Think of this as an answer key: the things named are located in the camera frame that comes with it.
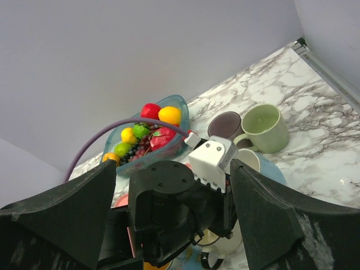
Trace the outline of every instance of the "green mug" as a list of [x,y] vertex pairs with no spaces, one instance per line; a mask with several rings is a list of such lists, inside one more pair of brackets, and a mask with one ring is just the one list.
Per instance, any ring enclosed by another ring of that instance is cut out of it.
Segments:
[[241,127],[245,133],[237,136],[233,140],[234,144],[249,139],[254,146],[248,149],[265,154],[279,152],[290,139],[279,108],[272,104],[261,104],[252,108],[243,117]]

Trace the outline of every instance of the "fruit bowl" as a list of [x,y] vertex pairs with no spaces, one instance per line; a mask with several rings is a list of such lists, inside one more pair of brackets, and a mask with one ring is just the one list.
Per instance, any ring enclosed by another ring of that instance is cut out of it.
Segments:
[[[157,102],[156,104],[158,104],[162,108],[167,106],[173,106],[180,109],[181,110],[180,128],[183,129],[184,131],[188,131],[190,129],[189,110],[186,101],[183,99],[182,96],[175,94],[167,98],[164,98],[163,100]],[[134,115],[133,117],[140,117],[140,113]],[[111,132],[105,143],[103,156],[108,152],[114,151],[115,146],[122,141],[121,133],[123,129],[132,126],[133,123],[122,125],[115,128]],[[130,163],[117,167],[116,173],[121,176],[129,177],[136,170],[145,169],[154,162],[174,158],[175,156],[181,154],[184,151],[185,147],[186,144],[183,141],[183,136],[180,134],[176,134],[175,137],[164,147],[156,151],[153,151],[151,153],[148,153],[137,160],[131,161]]]

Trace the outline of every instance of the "white mug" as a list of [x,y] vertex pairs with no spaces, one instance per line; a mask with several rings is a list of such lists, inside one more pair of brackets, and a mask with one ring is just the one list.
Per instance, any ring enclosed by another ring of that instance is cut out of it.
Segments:
[[[201,252],[201,265],[205,269],[218,269],[223,263],[225,257],[233,253],[242,243],[242,236],[240,231],[239,222],[236,221],[232,230],[232,238],[228,239],[220,237],[213,232],[206,229],[202,240],[198,243],[202,247]],[[209,265],[209,254],[216,253],[219,255],[215,264],[211,267]]]
[[[234,159],[239,159],[246,165],[256,170],[258,173],[266,176],[267,178],[274,180],[280,184],[286,185],[285,177],[278,168],[278,166],[276,166],[270,160],[266,159],[261,154],[247,148],[243,148],[238,151]],[[230,163],[227,165],[225,171],[226,173],[230,174]]]

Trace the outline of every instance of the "lemon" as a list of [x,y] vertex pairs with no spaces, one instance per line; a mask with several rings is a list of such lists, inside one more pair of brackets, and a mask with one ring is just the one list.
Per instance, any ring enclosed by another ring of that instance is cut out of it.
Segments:
[[181,110],[172,106],[164,107],[159,111],[159,119],[172,125],[180,125]]
[[132,128],[124,128],[121,132],[121,140],[122,142],[130,143],[131,145],[134,145],[137,143],[137,139],[133,133]]

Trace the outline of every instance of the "mug handle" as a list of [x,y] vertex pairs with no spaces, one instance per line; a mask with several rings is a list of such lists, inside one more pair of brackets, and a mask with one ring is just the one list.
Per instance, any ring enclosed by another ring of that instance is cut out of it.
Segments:
[[205,269],[219,269],[221,264],[223,263],[224,259],[217,259],[215,264],[210,267],[209,265],[209,253],[208,252],[201,252],[201,266]]
[[[242,135],[239,135],[237,136],[235,139],[234,139],[234,144],[237,145],[240,141],[242,140],[248,140],[249,139],[249,136],[244,133]],[[246,149],[249,149],[249,150],[253,150],[253,151],[257,151],[258,148],[256,146],[251,146],[251,147],[247,147]]]

